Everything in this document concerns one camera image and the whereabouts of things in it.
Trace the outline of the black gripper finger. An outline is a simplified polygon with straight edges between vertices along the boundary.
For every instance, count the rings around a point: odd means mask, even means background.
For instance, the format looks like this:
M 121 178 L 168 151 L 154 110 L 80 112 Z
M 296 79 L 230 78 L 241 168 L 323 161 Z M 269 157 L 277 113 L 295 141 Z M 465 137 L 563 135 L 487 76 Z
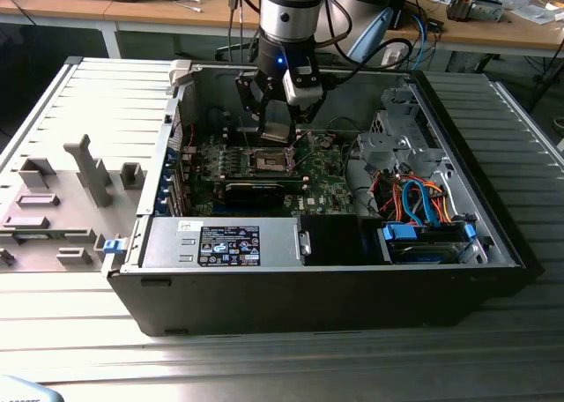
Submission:
M 241 104 L 246 112 L 251 114 L 251 117 L 263 123 L 265 120 L 265 113 L 268 103 L 270 102 L 270 90 L 267 89 L 261 93 L 258 99 L 253 93 L 253 86 L 257 86 L 254 73 L 241 72 L 234 80 L 237 92 L 240 97 Z
M 299 106 L 290 106 L 290 118 L 292 124 L 311 123 L 324 104 L 326 96 L 327 93 L 324 92 L 320 100 L 309 105 L 306 108 L 300 108 Z

